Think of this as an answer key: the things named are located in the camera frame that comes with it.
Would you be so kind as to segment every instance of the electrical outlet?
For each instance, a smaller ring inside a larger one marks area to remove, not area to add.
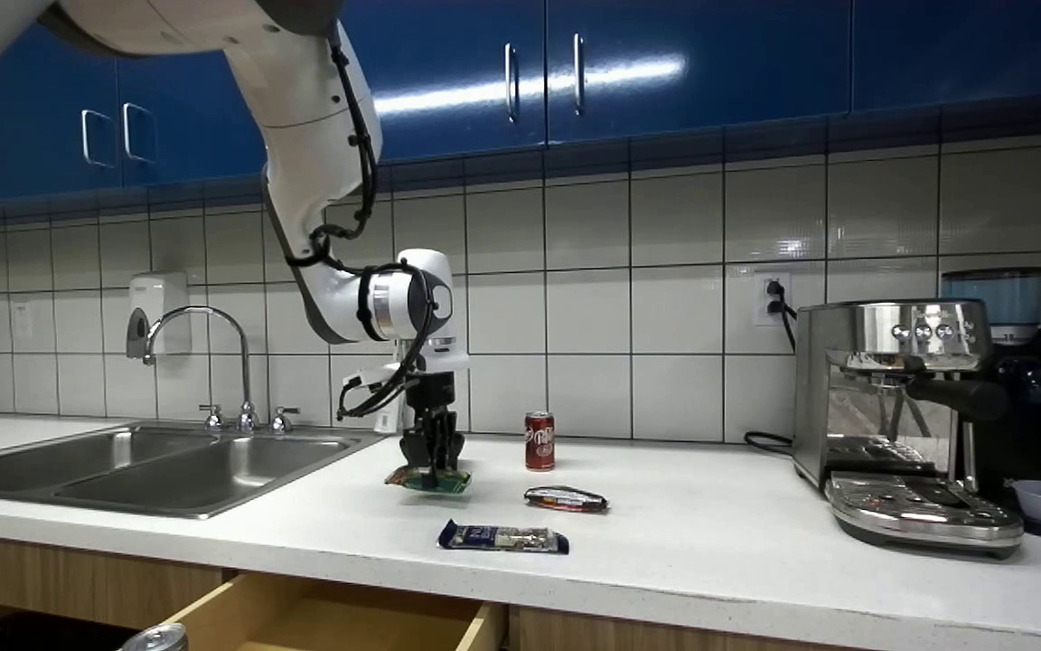
[[[751,322],[778,322],[782,316],[771,316],[771,283],[783,287],[783,303],[790,303],[790,283],[787,275],[759,275],[751,288]]]

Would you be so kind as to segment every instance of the stainless steel sink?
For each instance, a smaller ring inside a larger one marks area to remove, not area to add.
[[[123,426],[0,453],[0,498],[48,498],[59,486],[202,450],[202,426]]]
[[[0,498],[210,516],[364,450],[347,435],[131,426],[0,453]]]
[[[55,503],[210,516],[361,450],[340,435],[260,435],[60,486]]]

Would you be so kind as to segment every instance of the green object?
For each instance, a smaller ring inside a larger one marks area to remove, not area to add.
[[[469,486],[475,474],[461,469],[428,469],[428,465],[396,465],[385,474],[382,486],[400,486],[412,491],[436,491],[436,496],[457,496]]]

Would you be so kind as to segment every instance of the coffee machine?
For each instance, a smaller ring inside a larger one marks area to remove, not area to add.
[[[982,299],[991,356],[982,381],[1008,396],[1008,411],[981,422],[981,496],[1012,503],[1008,482],[1041,482],[1041,269],[948,270],[942,298]]]
[[[854,299],[800,312],[794,469],[871,543],[1012,553],[1019,516],[975,496],[975,426],[1006,417],[982,381],[981,299]]]

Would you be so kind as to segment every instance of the tiled backsplash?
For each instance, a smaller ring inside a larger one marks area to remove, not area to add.
[[[461,426],[516,435],[550,406],[565,435],[736,443],[790,426],[794,364],[764,283],[802,308],[926,298],[951,269],[1041,269],[1041,139],[395,193],[340,254],[373,265],[400,245],[450,259],[475,356]],[[123,356],[131,275],[175,269],[244,326],[260,406],[331,422],[340,381],[390,359],[312,335],[260,206],[6,226],[0,411],[232,408],[224,322],[190,320],[196,352],[158,364]]]

